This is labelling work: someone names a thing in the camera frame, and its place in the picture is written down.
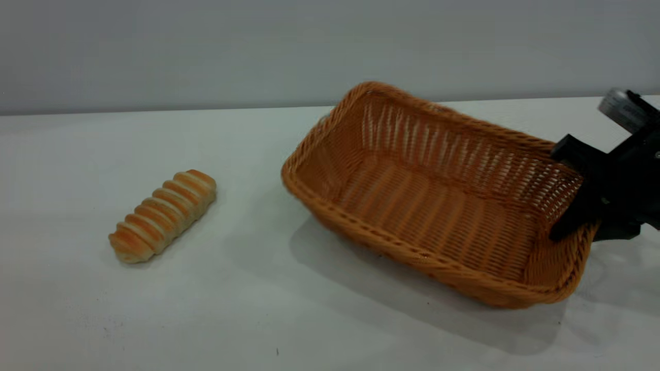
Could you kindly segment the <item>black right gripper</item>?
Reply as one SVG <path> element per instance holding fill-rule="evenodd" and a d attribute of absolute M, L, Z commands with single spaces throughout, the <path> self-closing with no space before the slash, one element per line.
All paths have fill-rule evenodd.
<path fill-rule="evenodd" d="M 594 242 L 631 240 L 645 224 L 658 228 L 658 128 L 639 130 L 608 153 L 568 134 L 552 148 L 551 158 L 583 178 L 551 228 L 552 241 L 584 225 L 596 233 Z"/>

